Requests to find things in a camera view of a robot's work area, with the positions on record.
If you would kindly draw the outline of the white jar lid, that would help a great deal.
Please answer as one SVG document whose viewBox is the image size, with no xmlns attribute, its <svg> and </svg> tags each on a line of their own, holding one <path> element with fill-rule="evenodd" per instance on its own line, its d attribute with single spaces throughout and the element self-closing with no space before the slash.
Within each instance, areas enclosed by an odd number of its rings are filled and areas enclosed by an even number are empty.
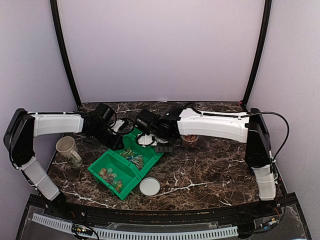
<svg viewBox="0 0 320 240">
<path fill-rule="evenodd" d="M 161 189 L 160 182 L 154 177 L 144 178 L 139 184 L 140 192 L 148 197 L 155 196 Z"/>
</svg>

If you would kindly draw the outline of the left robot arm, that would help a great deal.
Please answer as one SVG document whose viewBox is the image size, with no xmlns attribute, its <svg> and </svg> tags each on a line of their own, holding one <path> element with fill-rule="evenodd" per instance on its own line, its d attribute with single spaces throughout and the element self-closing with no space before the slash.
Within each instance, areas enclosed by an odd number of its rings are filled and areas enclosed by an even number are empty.
<svg viewBox="0 0 320 240">
<path fill-rule="evenodd" d="M 21 171 L 28 183 L 46 200 L 52 202 L 50 208 L 58 217 L 67 218 L 71 208 L 39 161 L 36 139 L 50 135 L 84 134 L 109 149 L 119 150 L 124 145 L 122 130 L 128 123 L 103 103 L 89 112 L 37 112 L 17 108 L 4 133 L 3 143 L 12 166 Z"/>
</svg>

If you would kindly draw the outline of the green three-compartment bin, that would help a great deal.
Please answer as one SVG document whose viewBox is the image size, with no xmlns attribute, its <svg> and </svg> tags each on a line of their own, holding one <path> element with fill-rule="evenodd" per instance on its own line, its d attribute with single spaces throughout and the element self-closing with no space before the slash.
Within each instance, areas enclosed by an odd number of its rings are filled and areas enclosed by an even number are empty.
<svg viewBox="0 0 320 240">
<path fill-rule="evenodd" d="M 101 157 L 92 163 L 88 170 L 98 183 L 107 187 L 113 195 L 119 197 L 122 201 L 127 198 L 131 191 L 141 182 L 152 167 L 163 156 L 162 153 L 155 152 L 153 146 L 143 147 L 137 144 L 137 137 L 142 132 L 134 129 L 133 132 L 123 136 L 124 149 L 108 149 Z M 143 168 L 138 169 L 133 163 L 120 156 L 125 149 L 132 149 L 134 152 L 143 156 Z M 117 180 L 122 180 L 122 190 L 117 192 L 116 189 L 99 176 L 102 168 L 112 168 L 117 173 Z"/>
</svg>

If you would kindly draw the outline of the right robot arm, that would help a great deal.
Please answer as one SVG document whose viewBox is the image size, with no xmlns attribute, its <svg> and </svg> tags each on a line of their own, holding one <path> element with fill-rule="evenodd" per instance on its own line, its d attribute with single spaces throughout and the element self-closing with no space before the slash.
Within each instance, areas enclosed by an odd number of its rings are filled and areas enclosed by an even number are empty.
<svg viewBox="0 0 320 240">
<path fill-rule="evenodd" d="M 286 126 L 284 140 L 275 153 L 265 116 L 279 117 Z M 172 107 L 155 121 L 154 127 L 155 135 L 167 141 L 193 135 L 245 145 L 244 161 L 253 170 L 261 200 L 255 205 L 255 213 L 266 217 L 274 210 L 273 200 L 277 195 L 274 164 L 290 133 L 289 123 L 283 115 L 258 108 L 249 112 L 212 112 Z"/>
</svg>

